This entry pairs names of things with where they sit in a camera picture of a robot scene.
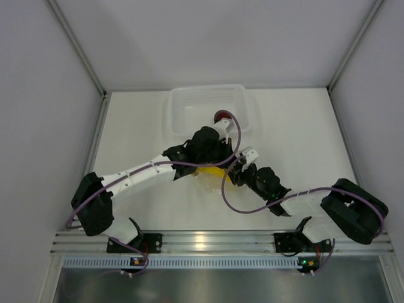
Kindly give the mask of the dark red fake apple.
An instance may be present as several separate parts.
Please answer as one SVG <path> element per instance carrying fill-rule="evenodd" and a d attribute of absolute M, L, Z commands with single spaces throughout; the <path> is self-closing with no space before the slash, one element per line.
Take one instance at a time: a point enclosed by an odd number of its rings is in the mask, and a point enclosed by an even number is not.
<path fill-rule="evenodd" d="M 226 110 L 219 110 L 215 113 L 213 121 L 214 123 L 218 123 L 221 120 L 229 120 L 230 122 L 232 122 L 232 115 L 230 112 L 226 111 Z"/>

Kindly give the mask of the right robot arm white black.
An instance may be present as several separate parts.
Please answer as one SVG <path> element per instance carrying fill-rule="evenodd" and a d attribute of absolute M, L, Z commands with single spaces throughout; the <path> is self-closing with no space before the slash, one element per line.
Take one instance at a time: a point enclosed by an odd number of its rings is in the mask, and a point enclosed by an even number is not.
<path fill-rule="evenodd" d="M 294 241 L 303 251 L 341 237 L 369 245 L 384 230 L 389 213 L 380 199 L 349 179 L 340 178 L 328 187 L 293 192 L 281 184 L 270 167 L 257 169 L 243 156 L 227 165 L 224 178 L 236 186 L 247 186 L 265 202 L 249 211 L 232 207 L 234 212 L 247 215 L 269 210 L 277 217 L 299 217 Z"/>

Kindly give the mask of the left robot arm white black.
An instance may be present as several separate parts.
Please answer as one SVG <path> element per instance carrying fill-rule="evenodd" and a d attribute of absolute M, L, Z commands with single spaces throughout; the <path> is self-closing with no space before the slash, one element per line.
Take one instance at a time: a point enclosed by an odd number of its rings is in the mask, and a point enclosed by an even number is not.
<path fill-rule="evenodd" d="M 117 205 L 144 189 L 191 175 L 199 167 L 224 165 L 234 157 L 230 130 L 223 122 L 204 126 L 190 140 L 143 165 L 102 177 L 95 172 L 84 176 L 71 205 L 85 234 L 104 234 L 118 240 L 127 251 L 138 251 L 143 232 L 134 219 L 114 213 Z"/>

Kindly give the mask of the white perforated plastic basket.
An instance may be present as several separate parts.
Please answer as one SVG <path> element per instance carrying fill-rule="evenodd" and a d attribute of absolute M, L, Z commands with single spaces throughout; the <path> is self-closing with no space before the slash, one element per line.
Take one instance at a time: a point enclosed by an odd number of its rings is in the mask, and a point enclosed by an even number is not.
<path fill-rule="evenodd" d="M 175 88 L 170 92 L 166 108 L 167 129 L 181 139 L 213 124 L 219 110 L 231 112 L 243 133 L 255 124 L 253 101 L 244 86 L 238 84 Z"/>

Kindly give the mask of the aluminium mounting rail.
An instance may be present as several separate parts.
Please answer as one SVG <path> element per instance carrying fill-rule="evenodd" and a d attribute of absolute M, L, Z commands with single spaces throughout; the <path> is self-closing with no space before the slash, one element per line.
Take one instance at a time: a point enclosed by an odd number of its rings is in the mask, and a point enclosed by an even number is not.
<path fill-rule="evenodd" d="M 161 231 L 159 251 L 174 253 L 268 253 L 275 252 L 272 230 L 245 231 Z M 104 235 L 88 237 L 82 231 L 58 232 L 51 245 L 51 253 L 105 253 L 108 238 Z M 378 255 L 394 252 L 389 235 L 384 233 L 370 245 L 350 239 L 336 240 L 335 252 L 341 255 Z"/>

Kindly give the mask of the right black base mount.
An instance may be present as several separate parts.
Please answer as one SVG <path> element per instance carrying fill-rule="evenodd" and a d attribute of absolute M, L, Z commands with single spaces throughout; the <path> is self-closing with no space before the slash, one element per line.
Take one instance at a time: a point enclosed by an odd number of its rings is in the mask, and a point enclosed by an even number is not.
<path fill-rule="evenodd" d="M 284 256 L 295 256 L 298 253 L 316 252 L 316 245 L 303 234 L 303 228 L 311 218 L 312 217 L 305 217 L 298 227 L 291 232 L 279 232 L 273 234 L 275 251 Z"/>

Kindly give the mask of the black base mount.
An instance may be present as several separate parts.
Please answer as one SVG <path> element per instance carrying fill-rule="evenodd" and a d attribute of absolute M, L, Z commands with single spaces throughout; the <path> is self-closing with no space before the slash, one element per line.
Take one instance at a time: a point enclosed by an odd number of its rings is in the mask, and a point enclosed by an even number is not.
<path fill-rule="evenodd" d="M 298 253 L 316 252 L 316 245 L 303 234 L 303 228 L 311 218 L 312 217 L 305 217 L 298 227 L 291 232 L 279 232 L 273 234 L 275 251 L 284 256 L 295 256 Z"/>
<path fill-rule="evenodd" d="M 145 254 L 160 254 L 162 250 L 162 238 L 161 233 L 145 233 L 142 239 L 135 239 L 128 244 L 128 246 L 134 247 L 137 250 Z M 111 254 L 124 254 L 134 253 L 132 249 L 126 248 L 112 240 L 108 240 L 107 253 Z"/>

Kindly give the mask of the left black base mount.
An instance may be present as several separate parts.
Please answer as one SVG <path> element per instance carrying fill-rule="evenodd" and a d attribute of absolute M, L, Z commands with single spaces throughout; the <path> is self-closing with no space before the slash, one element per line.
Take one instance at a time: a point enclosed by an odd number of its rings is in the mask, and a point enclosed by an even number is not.
<path fill-rule="evenodd" d="M 145 233 L 142 239 L 135 239 L 128 244 L 128 246 L 134 247 L 137 250 L 145 254 L 160 254 L 162 250 L 162 238 L 161 233 Z M 111 254 L 124 254 L 134 253 L 132 249 L 126 248 L 112 240 L 108 240 L 107 253 Z"/>

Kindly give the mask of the aluminium frame post left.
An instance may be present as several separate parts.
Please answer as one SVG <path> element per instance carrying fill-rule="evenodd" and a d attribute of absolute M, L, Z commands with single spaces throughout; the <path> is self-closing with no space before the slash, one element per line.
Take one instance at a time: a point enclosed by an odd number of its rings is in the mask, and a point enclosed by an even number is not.
<path fill-rule="evenodd" d="M 55 0 L 46 0 L 45 3 L 46 5 L 48 5 L 51 13 L 55 16 L 56 21 L 61 26 L 62 31 L 64 32 L 67 40 L 69 41 L 70 46 L 73 48 L 74 53 L 76 54 L 78 60 L 82 64 L 85 72 L 90 77 L 96 90 L 98 91 L 100 96 L 103 97 L 106 96 L 107 92 L 105 88 L 101 84 L 99 77 L 97 76 L 87 54 L 85 53 L 83 47 L 81 46 L 80 41 L 78 40 L 71 25 L 69 24 L 69 21 L 66 18 L 65 14 L 63 13 L 60 5 Z"/>

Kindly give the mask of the aluminium frame post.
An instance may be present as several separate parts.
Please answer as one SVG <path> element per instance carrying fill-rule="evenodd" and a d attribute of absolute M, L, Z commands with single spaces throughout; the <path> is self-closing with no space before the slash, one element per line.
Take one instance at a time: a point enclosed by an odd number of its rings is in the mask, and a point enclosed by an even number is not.
<path fill-rule="evenodd" d="M 69 24 L 69 21 L 66 18 L 65 14 L 63 13 L 60 5 L 55 0 L 46 0 L 45 3 L 46 5 L 48 5 L 51 13 L 55 16 L 56 21 L 61 26 L 62 31 L 64 32 L 67 40 L 69 41 L 70 46 L 73 48 L 74 53 L 76 54 L 78 60 L 82 64 L 85 72 L 90 77 L 96 90 L 98 91 L 100 96 L 103 97 L 106 96 L 107 92 L 105 88 L 101 84 L 99 77 L 97 76 L 87 54 L 85 53 L 83 47 L 81 46 L 80 41 L 78 40 L 71 25 Z"/>
<path fill-rule="evenodd" d="M 332 93 L 333 89 L 338 84 L 344 71 L 347 69 L 350 61 L 354 58 L 354 55 L 357 52 L 359 46 L 365 39 L 365 36 L 368 34 L 372 24 L 377 19 L 385 4 L 385 0 L 376 0 L 372 2 L 371 8 L 366 13 L 365 18 L 361 21 L 359 29 L 356 31 L 353 40 L 349 43 L 347 51 L 342 57 L 336 71 L 333 73 L 333 76 L 331 77 L 331 80 L 326 87 L 329 94 Z"/>

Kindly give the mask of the aluminium frame post right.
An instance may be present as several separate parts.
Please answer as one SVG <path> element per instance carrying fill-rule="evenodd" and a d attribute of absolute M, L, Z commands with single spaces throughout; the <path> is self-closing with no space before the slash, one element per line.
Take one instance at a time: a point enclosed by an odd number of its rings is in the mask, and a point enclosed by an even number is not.
<path fill-rule="evenodd" d="M 359 46 L 365 39 L 365 36 L 368 34 L 372 24 L 377 19 L 385 4 L 385 0 L 376 0 L 372 2 L 371 8 L 366 13 L 365 18 L 361 21 L 359 29 L 356 31 L 353 40 L 349 43 L 347 51 L 342 57 L 336 71 L 333 73 L 333 76 L 331 77 L 331 80 L 326 87 L 329 94 L 332 93 L 333 89 L 338 84 L 344 71 L 347 69 L 350 61 L 354 58 L 354 55 L 357 52 Z"/>

